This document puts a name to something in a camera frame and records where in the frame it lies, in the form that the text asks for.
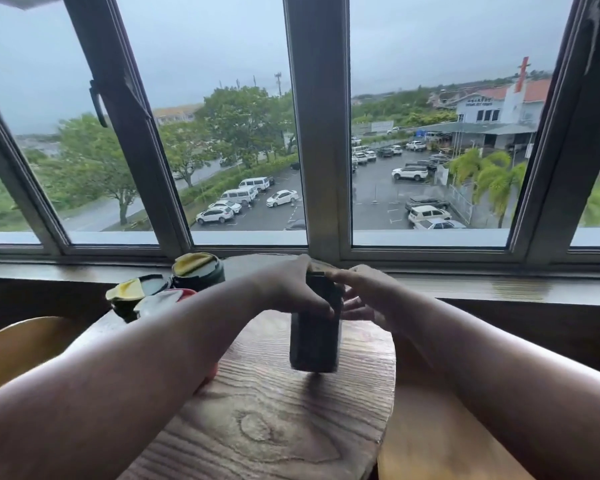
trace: black tumbler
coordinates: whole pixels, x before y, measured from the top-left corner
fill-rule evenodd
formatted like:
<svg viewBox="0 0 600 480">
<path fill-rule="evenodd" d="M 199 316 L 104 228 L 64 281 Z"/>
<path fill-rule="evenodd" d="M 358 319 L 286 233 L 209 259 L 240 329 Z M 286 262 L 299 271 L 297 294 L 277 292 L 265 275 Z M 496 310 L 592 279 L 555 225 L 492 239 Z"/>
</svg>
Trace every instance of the black tumbler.
<svg viewBox="0 0 600 480">
<path fill-rule="evenodd" d="M 306 283 L 329 302 L 335 316 L 330 319 L 309 313 L 292 314 L 289 361 L 297 371 L 335 372 L 338 369 L 343 290 L 322 272 L 307 272 Z"/>
</svg>

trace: yellow lid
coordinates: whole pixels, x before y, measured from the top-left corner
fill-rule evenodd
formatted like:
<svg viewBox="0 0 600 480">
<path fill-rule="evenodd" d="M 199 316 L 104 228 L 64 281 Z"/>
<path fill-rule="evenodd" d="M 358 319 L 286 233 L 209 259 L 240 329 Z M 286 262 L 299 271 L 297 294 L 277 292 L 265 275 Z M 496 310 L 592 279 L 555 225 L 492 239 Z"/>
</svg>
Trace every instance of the yellow lid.
<svg viewBox="0 0 600 480">
<path fill-rule="evenodd" d="M 188 253 L 176 258 L 171 270 L 176 276 L 185 276 L 196 269 L 206 265 L 214 258 L 209 253 Z"/>
<path fill-rule="evenodd" d="M 140 283 L 140 279 L 138 278 L 120 283 L 115 288 L 107 290 L 105 298 L 108 301 L 112 301 L 115 298 L 124 300 L 142 299 L 144 298 L 142 283 Z"/>
</svg>

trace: window handle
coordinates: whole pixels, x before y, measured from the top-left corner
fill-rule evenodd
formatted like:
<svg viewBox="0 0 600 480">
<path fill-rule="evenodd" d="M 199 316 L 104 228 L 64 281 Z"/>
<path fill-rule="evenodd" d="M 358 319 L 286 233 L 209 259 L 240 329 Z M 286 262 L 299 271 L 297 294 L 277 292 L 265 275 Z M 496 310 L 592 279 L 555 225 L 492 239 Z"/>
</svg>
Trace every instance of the window handle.
<svg viewBox="0 0 600 480">
<path fill-rule="evenodd" d="M 100 93 L 96 89 L 96 81 L 93 79 L 90 81 L 89 94 L 91 94 L 91 101 L 93 103 L 93 108 L 96 110 L 96 116 L 98 117 L 98 121 L 100 122 L 103 128 L 107 127 L 107 120 L 104 119 L 104 114 L 102 113 L 102 106 L 100 104 Z"/>
</svg>

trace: utility pole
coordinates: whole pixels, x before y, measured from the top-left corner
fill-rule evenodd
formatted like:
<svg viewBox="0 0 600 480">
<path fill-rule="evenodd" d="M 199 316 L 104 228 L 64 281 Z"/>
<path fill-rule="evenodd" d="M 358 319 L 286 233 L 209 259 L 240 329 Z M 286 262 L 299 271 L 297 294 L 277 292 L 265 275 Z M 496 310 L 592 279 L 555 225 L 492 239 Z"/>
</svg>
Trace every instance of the utility pole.
<svg viewBox="0 0 600 480">
<path fill-rule="evenodd" d="M 278 93 L 280 94 L 280 97 L 282 97 L 282 88 L 280 86 L 280 77 L 282 77 L 282 72 L 278 72 L 277 74 L 273 74 L 273 77 L 275 77 L 278 80 Z"/>
</svg>

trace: white building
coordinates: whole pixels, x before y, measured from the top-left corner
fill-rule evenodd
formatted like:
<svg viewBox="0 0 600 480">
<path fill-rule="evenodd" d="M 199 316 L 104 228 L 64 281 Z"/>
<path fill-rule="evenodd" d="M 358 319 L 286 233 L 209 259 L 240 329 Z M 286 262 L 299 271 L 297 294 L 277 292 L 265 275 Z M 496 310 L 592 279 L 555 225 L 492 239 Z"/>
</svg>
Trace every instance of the white building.
<svg viewBox="0 0 600 480">
<path fill-rule="evenodd" d="M 511 149 L 534 142 L 551 79 L 528 80 L 525 57 L 510 86 L 481 89 L 460 98 L 457 121 L 423 127 L 453 133 L 458 146 Z"/>
</svg>

